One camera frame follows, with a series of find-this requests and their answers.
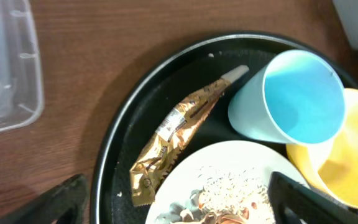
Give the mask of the blue plastic cup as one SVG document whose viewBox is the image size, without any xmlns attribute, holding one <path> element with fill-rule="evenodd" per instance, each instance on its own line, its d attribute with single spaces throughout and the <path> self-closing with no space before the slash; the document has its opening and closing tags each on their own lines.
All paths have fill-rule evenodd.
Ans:
<svg viewBox="0 0 358 224">
<path fill-rule="evenodd" d="M 276 55 L 231 98 L 239 134 L 282 144 L 320 144 L 344 126 L 344 85 L 324 59 L 305 50 Z"/>
</svg>

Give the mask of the yellow plastic bowl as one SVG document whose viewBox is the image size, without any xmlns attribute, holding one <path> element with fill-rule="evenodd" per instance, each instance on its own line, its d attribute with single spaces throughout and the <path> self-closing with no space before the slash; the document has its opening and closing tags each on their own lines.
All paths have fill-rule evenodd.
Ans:
<svg viewBox="0 0 358 224">
<path fill-rule="evenodd" d="M 288 144 L 287 156 L 315 189 L 358 208 L 358 90 L 344 90 L 346 119 L 339 134 L 312 146 Z"/>
</svg>

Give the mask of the gold snack wrapper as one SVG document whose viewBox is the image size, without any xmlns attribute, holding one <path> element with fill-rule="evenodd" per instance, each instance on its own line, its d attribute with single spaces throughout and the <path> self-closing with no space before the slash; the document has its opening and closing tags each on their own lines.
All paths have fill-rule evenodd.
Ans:
<svg viewBox="0 0 358 224">
<path fill-rule="evenodd" d="M 158 188 L 220 97 L 248 71 L 246 65 L 232 69 L 186 96 L 166 115 L 129 171 L 133 206 L 155 201 Z"/>
</svg>

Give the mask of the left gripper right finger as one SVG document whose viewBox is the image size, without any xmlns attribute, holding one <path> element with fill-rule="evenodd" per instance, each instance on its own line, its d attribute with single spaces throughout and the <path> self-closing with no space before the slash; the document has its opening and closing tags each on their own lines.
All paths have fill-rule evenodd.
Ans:
<svg viewBox="0 0 358 224">
<path fill-rule="evenodd" d="M 277 171 L 270 177 L 268 197 L 277 224 L 358 224 L 355 213 Z"/>
</svg>

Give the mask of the round black serving tray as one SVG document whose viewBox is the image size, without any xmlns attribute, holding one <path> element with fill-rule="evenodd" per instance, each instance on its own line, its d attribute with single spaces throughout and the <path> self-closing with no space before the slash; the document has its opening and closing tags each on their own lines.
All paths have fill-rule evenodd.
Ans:
<svg viewBox="0 0 358 224">
<path fill-rule="evenodd" d="M 122 102 L 101 143 L 91 185 L 90 222 L 145 222 L 149 207 L 133 206 L 129 170 L 164 117 L 190 93 L 244 64 L 249 72 L 225 92 L 180 160 L 210 144 L 240 140 L 227 118 L 229 100 L 274 56 L 291 49 L 311 51 L 282 35 L 233 32 L 188 45 L 147 72 Z"/>
</svg>

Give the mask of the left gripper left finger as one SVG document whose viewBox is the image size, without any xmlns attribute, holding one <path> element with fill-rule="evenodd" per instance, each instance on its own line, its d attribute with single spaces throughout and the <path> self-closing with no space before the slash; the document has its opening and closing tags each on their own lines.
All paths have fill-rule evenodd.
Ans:
<svg viewBox="0 0 358 224">
<path fill-rule="evenodd" d="M 0 218 L 0 224 L 82 224 L 89 196 L 83 174 L 76 174 Z"/>
</svg>

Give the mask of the grey plate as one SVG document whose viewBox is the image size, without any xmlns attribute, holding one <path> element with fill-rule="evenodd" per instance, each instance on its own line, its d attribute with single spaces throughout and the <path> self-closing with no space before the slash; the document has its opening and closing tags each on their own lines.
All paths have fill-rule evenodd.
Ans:
<svg viewBox="0 0 358 224">
<path fill-rule="evenodd" d="M 295 166 L 267 146 L 250 141 L 223 141 L 206 146 L 180 162 L 164 180 L 145 224 L 169 223 L 176 216 L 176 205 L 190 206 L 195 212 L 196 195 L 215 180 L 230 177 L 241 184 L 255 179 L 268 186 L 274 171 L 309 188 Z"/>
</svg>

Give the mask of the food scraps on plate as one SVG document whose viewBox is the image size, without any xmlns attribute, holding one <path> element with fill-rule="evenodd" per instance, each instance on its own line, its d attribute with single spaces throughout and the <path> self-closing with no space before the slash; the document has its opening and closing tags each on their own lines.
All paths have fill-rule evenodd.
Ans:
<svg viewBox="0 0 358 224">
<path fill-rule="evenodd" d="M 268 187 L 260 177 L 247 171 L 239 174 L 217 171 L 205 177 L 202 189 L 191 193 L 184 205 L 171 204 L 167 223 L 244 223 L 274 224 Z"/>
</svg>

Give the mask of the clear plastic waste bin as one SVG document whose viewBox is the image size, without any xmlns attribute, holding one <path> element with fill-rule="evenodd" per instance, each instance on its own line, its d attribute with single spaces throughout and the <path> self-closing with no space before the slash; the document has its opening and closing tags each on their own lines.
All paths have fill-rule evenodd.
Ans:
<svg viewBox="0 0 358 224">
<path fill-rule="evenodd" d="M 0 132 L 33 123 L 44 109 L 39 43 L 29 0 L 0 0 Z"/>
</svg>

